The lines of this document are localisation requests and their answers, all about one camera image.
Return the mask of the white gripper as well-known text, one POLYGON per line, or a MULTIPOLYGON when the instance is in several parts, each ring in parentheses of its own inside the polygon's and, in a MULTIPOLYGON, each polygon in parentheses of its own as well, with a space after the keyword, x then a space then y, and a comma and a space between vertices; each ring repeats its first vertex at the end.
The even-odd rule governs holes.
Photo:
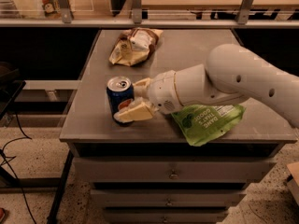
POLYGON ((171 114, 182 108, 175 87, 175 74, 171 70, 150 79, 138 80, 133 84, 134 99, 128 106, 113 115, 120 123, 152 119, 159 110, 163 114, 171 114))

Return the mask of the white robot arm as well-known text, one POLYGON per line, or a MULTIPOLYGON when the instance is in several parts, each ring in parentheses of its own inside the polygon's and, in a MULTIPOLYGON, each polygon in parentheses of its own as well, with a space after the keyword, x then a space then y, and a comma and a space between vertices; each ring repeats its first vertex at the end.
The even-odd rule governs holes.
POLYGON ((204 64, 134 84, 135 99, 117 111, 121 123, 152 119, 188 105, 235 105, 253 98, 299 127, 299 77, 234 44, 214 48, 204 64))

